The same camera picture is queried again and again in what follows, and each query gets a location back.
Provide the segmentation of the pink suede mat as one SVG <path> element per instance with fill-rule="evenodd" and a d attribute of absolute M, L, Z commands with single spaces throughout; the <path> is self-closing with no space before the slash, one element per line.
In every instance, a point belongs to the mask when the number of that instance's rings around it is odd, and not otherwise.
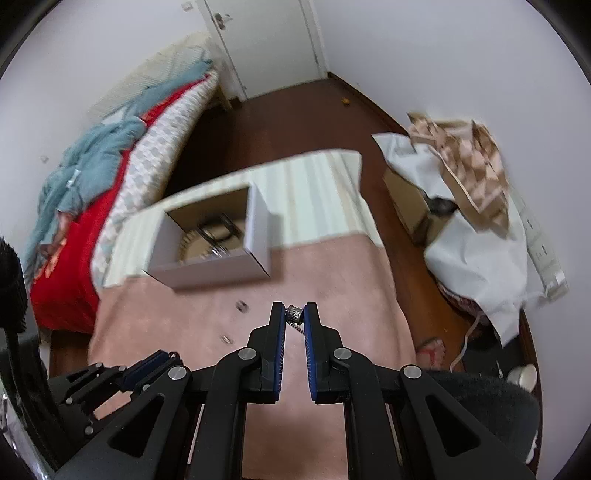
<path fill-rule="evenodd" d="M 269 322 L 273 303 L 317 304 L 325 326 L 377 365 L 415 359 L 384 248 L 364 234 L 273 251 L 273 273 L 259 282 L 173 291 L 131 278 L 102 296 L 88 359 L 130 365 L 156 350 L 177 352 L 199 369 L 245 346 Z M 242 473 L 249 479 L 344 479 L 342 407 L 318 405 L 308 390 L 304 337 L 286 334 L 283 385 L 273 405 L 249 406 Z"/>

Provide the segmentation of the white cup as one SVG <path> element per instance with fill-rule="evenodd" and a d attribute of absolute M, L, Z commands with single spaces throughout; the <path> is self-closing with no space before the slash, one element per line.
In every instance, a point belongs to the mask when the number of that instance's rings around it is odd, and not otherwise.
<path fill-rule="evenodd" d="M 538 383 L 537 368 L 534 364 L 513 368 L 507 375 L 506 381 L 532 393 Z"/>

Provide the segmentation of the striped cream cloth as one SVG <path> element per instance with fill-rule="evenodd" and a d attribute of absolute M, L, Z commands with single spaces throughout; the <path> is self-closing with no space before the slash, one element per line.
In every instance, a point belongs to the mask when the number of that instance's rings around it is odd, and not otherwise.
<path fill-rule="evenodd" d="M 193 201 L 256 185 L 273 215 L 273 249 L 363 233 L 383 241 L 361 193 L 362 154 L 318 150 L 239 170 L 167 197 L 128 218 L 114 243 L 104 288 L 143 276 L 163 212 Z"/>

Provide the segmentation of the brown checkered scarf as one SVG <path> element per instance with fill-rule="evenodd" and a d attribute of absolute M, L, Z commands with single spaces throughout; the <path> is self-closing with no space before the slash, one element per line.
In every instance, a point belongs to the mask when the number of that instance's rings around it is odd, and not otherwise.
<path fill-rule="evenodd" d="M 414 144 L 430 146 L 441 174 L 464 217 L 477 231 L 509 233 L 508 181 L 501 153 L 485 125 L 473 120 L 435 120 L 410 112 Z"/>

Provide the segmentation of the red blanket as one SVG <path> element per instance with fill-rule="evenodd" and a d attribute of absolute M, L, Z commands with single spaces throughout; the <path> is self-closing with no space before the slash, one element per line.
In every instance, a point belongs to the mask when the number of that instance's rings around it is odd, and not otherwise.
<path fill-rule="evenodd" d="M 43 328 L 80 333 L 94 329 L 100 291 L 95 290 L 91 279 L 91 255 L 122 184 L 132 147 L 123 152 L 110 190 L 78 216 L 58 216 L 58 232 L 49 245 L 48 256 L 27 285 L 34 315 Z"/>

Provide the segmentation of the brown cardboard box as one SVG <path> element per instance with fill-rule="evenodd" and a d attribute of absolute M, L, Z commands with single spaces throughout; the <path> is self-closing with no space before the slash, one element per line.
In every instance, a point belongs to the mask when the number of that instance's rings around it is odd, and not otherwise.
<path fill-rule="evenodd" d="M 429 199 L 423 190 L 391 169 L 384 173 L 384 182 L 398 218 L 416 245 L 427 246 L 433 242 L 457 209 L 451 201 Z"/>

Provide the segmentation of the black wristband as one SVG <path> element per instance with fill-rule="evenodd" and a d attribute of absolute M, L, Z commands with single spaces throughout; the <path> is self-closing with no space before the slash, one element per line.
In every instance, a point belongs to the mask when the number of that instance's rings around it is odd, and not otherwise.
<path fill-rule="evenodd" d="M 218 245 L 231 238 L 242 239 L 242 230 L 226 214 L 219 214 L 202 220 L 195 228 L 208 244 Z"/>

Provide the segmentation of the white cardboard box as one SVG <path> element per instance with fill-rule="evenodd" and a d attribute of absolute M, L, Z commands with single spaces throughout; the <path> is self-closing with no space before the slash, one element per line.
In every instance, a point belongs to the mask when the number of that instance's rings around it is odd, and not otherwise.
<path fill-rule="evenodd" d="M 270 277 L 270 213 L 252 184 L 164 212 L 145 272 L 173 290 Z"/>

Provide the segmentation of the teal quilt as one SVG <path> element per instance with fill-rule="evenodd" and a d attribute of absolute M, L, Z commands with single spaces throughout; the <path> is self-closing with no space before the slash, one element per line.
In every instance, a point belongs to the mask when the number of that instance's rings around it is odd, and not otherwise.
<path fill-rule="evenodd" d="M 147 130 L 147 122 L 141 116 L 178 89 L 204 80 L 212 71 L 211 60 L 198 60 L 180 75 L 145 87 L 120 107 L 120 120 L 95 125 L 64 151 L 61 163 L 47 177 L 38 197 L 37 220 L 22 258 L 27 285 L 48 256 L 49 245 L 58 232 L 58 216 L 78 216 L 111 189 L 123 152 Z"/>

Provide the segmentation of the striped pillow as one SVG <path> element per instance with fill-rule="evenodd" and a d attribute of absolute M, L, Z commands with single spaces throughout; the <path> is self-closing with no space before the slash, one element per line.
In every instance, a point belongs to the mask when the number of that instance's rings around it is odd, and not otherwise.
<path fill-rule="evenodd" d="M 221 50 L 208 33 L 200 31 L 173 42 L 127 73 L 89 107 L 87 119 L 100 122 L 145 88 L 178 77 L 197 61 L 211 61 L 211 68 L 222 66 Z"/>

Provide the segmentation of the dark grey fluffy rug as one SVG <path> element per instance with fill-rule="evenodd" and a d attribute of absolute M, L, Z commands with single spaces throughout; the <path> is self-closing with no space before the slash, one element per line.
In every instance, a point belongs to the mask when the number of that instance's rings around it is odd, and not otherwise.
<path fill-rule="evenodd" d="M 531 461 L 540 427 L 540 406 L 531 393 L 488 376 L 443 370 L 428 373 L 520 461 Z"/>

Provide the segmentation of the white door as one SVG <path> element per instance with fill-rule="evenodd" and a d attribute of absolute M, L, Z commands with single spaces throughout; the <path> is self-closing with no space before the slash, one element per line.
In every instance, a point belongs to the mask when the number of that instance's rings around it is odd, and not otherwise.
<path fill-rule="evenodd" d="M 242 101 L 327 77 L 314 3 L 198 1 Z"/>

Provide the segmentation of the diamond pattern mattress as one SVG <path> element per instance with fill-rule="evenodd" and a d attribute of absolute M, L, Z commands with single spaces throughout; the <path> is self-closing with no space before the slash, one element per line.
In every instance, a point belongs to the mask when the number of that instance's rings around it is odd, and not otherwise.
<path fill-rule="evenodd" d="M 144 121 L 146 131 L 130 151 L 122 184 L 91 255 L 90 274 L 96 291 L 103 288 L 124 222 L 161 195 L 218 83 L 218 71 L 199 62 L 181 76 L 148 88 L 131 102 L 130 113 Z"/>

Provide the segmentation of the white power strip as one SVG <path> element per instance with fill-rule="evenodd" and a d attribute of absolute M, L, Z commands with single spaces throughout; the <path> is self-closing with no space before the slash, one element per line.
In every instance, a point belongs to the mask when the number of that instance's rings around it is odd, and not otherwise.
<path fill-rule="evenodd" d="M 509 193 L 521 218 L 527 251 L 544 288 L 545 298 L 556 301 L 569 290 L 565 272 L 533 211 L 513 186 Z"/>

